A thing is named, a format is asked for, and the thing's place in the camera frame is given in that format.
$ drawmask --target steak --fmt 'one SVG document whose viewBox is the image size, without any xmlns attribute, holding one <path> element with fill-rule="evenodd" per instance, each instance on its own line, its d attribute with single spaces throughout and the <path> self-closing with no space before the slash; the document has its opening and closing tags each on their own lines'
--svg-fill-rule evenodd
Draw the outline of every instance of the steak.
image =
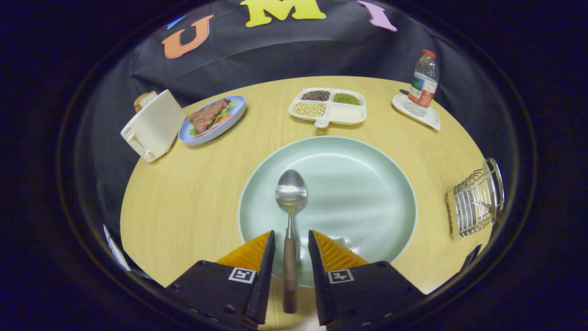
<svg viewBox="0 0 588 331">
<path fill-rule="evenodd" d="M 229 105 L 230 101 L 221 99 L 212 105 L 208 105 L 201 110 L 193 112 L 188 116 L 188 120 L 194 124 L 194 130 L 202 133 L 214 122 L 215 118 Z"/>
</svg>

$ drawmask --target wooden spoon handle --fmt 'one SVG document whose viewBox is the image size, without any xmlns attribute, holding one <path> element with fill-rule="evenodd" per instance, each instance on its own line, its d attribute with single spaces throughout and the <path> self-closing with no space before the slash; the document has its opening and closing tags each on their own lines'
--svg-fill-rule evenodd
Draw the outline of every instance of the wooden spoon handle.
<svg viewBox="0 0 588 331">
<path fill-rule="evenodd" d="M 284 239 L 284 302 L 285 313 L 296 313 L 296 242 L 294 238 Z"/>
</svg>

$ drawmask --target white toaster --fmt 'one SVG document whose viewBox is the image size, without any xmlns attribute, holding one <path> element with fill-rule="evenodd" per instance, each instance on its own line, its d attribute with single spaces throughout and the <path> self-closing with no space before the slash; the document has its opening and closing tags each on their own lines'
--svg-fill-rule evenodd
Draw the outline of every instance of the white toaster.
<svg viewBox="0 0 588 331">
<path fill-rule="evenodd" d="M 165 90 L 131 118 L 121 136 L 151 163 L 169 151 L 185 118 L 182 107 L 172 93 Z"/>
</svg>

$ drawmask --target spoon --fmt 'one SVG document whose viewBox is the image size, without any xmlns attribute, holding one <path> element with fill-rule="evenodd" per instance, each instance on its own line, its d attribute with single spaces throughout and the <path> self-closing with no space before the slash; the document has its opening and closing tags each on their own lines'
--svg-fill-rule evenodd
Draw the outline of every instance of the spoon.
<svg viewBox="0 0 588 331">
<path fill-rule="evenodd" d="M 288 213 L 288 228 L 284 238 L 284 302 L 285 313 L 296 313 L 296 289 L 298 280 L 296 278 L 296 242 L 292 230 L 292 218 L 294 214 L 303 209 L 308 199 L 308 191 L 302 176 L 296 170 L 284 171 L 278 187 L 276 188 L 276 202 L 280 208 Z"/>
</svg>

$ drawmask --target bottle label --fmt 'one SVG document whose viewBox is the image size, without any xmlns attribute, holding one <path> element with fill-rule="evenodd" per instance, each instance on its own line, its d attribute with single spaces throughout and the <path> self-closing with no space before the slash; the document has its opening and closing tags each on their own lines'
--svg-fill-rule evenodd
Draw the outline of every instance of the bottle label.
<svg viewBox="0 0 588 331">
<path fill-rule="evenodd" d="M 436 89 L 437 82 L 415 72 L 415 76 L 412 78 L 412 86 L 410 87 L 408 99 L 421 107 L 429 108 Z"/>
</svg>

